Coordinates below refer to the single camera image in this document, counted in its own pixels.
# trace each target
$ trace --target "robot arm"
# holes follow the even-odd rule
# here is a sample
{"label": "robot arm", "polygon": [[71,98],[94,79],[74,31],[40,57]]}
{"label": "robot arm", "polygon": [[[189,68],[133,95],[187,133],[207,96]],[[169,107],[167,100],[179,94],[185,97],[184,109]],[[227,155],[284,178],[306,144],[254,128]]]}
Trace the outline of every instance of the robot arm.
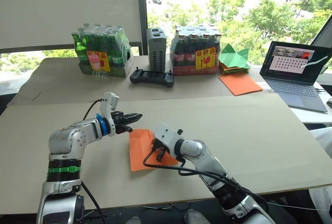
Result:
{"label": "robot arm", "polygon": [[49,164],[40,197],[36,223],[77,223],[84,214],[84,199],[76,194],[81,188],[80,170],[85,147],[103,136],[131,132],[127,124],[142,114],[114,111],[119,97],[107,92],[101,99],[96,118],[73,123],[53,132],[49,139]]}
{"label": "robot arm", "polygon": [[[161,147],[161,156],[167,150],[171,156],[181,161],[185,158],[191,161],[198,171],[219,174],[229,182],[238,185],[229,172],[211,154],[206,144],[201,140],[186,140],[181,136],[182,130],[176,132],[166,124],[161,124],[155,131],[155,142]],[[254,198],[220,180],[205,175],[199,175],[205,185],[219,200],[223,212],[232,220],[242,223],[274,224],[273,219],[259,206]]]}

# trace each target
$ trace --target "car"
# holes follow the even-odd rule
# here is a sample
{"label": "car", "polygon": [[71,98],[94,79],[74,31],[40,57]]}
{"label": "car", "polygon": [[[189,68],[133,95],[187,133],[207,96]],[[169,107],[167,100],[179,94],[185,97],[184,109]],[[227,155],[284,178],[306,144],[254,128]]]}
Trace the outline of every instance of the car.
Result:
{"label": "car", "polygon": [[154,4],[161,5],[161,0],[152,0],[152,2],[153,2]]}

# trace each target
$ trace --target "blue joint ring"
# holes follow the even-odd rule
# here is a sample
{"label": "blue joint ring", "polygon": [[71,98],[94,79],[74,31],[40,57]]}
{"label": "blue joint ring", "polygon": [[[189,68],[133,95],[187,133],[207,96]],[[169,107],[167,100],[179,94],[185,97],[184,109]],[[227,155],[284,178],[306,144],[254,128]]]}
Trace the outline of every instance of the blue joint ring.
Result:
{"label": "blue joint ring", "polygon": [[100,116],[100,114],[96,114],[96,118],[99,121],[100,125],[101,125],[101,129],[102,129],[102,135],[106,136],[107,134],[107,128],[106,128],[106,123],[103,120],[102,116]]}

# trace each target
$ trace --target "window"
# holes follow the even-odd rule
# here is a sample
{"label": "window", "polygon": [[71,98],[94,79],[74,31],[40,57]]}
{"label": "window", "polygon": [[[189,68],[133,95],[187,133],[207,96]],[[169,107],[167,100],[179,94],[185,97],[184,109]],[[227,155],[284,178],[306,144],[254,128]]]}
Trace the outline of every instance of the window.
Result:
{"label": "window", "polygon": [[[161,27],[169,48],[177,25],[214,23],[221,46],[249,48],[262,65],[272,40],[310,44],[332,13],[332,0],[146,0],[149,27]],[[328,62],[332,73],[332,59]]]}
{"label": "window", "polygon": [[[133,55],[139,55],[138,47],[132,47],[132,52]],[[0,95],[17,93],[47,57],[77,57],[77,55],[74,49],[0,54]]]}

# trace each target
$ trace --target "game controller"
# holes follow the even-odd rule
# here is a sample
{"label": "game controller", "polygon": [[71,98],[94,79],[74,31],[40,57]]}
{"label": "game controller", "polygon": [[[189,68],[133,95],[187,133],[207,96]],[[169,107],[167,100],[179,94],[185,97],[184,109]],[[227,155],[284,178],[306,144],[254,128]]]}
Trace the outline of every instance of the game controller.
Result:
{"label": "game controller", "polygon": [[132,83],[150,82],[165,85],[170,88],[174,85],[174,76],[171,71],[167,73],[145,71],[136,67],[136,70],[130,76]]}

